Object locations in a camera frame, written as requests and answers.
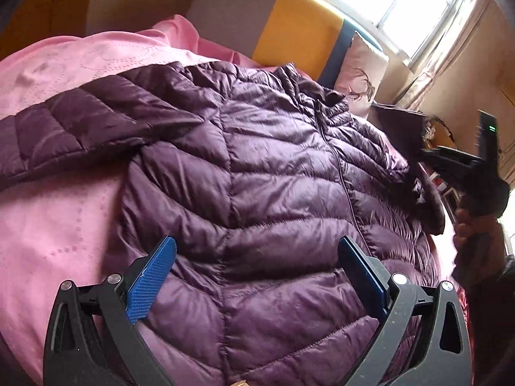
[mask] pink pillow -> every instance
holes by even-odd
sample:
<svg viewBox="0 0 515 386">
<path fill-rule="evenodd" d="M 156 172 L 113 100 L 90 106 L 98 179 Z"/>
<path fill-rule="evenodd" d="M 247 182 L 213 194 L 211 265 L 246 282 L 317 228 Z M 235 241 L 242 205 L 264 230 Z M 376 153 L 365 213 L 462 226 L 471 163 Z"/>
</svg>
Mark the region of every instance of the pink pillow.
<svg viewBox="0 0 515 386">
<path fill-rule="evenodd" d="M 388 56 L 354 32 L 334 89 L 349 99 L 353 115 L 364 119 L 388 66 Z"/>
</svg>

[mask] down jacket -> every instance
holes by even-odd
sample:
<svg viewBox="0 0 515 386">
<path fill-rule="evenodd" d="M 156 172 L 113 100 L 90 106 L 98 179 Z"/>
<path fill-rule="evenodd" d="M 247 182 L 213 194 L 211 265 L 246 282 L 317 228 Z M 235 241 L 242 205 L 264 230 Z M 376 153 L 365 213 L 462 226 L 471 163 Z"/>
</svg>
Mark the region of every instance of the down jacket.
<svg viewBox="0 0 515 386">
<path fill-rule="evenodd" d="M 342 95 L 291 65 L 150 65 L 0 121 L 0 189 L 121 156 L 131 162 L 104 271 L 176 239 L 140 331 L 178 386 L 341 380 L 378 326 L 337 268 L 343 235 L 391 273 L 438 281 L 421 224 L 436 213 L 419 181 Z"/>
</svg>

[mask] yellow cushion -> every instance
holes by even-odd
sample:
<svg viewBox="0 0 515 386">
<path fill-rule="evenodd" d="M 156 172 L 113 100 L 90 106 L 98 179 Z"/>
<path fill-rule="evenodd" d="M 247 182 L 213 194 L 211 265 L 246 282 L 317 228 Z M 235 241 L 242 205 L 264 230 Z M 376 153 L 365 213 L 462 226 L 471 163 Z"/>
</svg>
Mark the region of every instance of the yellow cushion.
<svg viewBox="0 0 515 386">
<path fill-rule="evenodd" d="M 252 59 L 264 66 L 293 62 L 316 81 L 342 25 L 343 16 L 321 0 L 276 0 Z"/>
</svg>

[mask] bed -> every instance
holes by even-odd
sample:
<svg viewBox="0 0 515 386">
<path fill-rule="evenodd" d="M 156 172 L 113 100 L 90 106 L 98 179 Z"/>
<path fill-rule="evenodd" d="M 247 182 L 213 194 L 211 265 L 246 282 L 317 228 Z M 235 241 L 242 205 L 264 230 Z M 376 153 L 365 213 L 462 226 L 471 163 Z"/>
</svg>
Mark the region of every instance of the bed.
<svg viewBox="0 0 515 386">
<path fill-rule="evenodd" d="M 174 16 L 140 33 L 54 37 L 11 55 L 0 62 L 0 118 L 93 79 L 174 61 L 188 66 L 226 60 L 242 67 L 293 62 L 332 88 L 355 31 L 380 49 L 358 24 L 320 0 L 210 1 L 194 0 L 186 18 Z M 15 357 L 37 384 L 47 319 L 61 281 L 98 283 L 115 270 L 104 264 L 126 172 L 127 161 L 118 161 L 0 192 L 0 301 L 9 310 L 0 313 L 0 349 L 4 361 L 11 359 L 12 367 Z"/>
</svg>

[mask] curtain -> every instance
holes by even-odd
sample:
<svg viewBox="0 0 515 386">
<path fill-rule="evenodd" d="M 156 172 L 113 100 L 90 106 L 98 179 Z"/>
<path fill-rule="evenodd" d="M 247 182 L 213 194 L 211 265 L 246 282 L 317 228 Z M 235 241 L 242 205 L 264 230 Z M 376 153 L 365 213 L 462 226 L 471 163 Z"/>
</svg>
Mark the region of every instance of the curtain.
<svg viewBox="0 0 515 386">
<path fill-rule="evenodd" d="M 448 26 L 435 43 L 432 52 L 424 59 L 417 78 L 397 97 L 396 105 L 409 110 L 418 110 L 435 81 L 449 68 L 467 46 L 469 36 L 475 29 L 490 0 L 461 0 Z"/>
</svg>

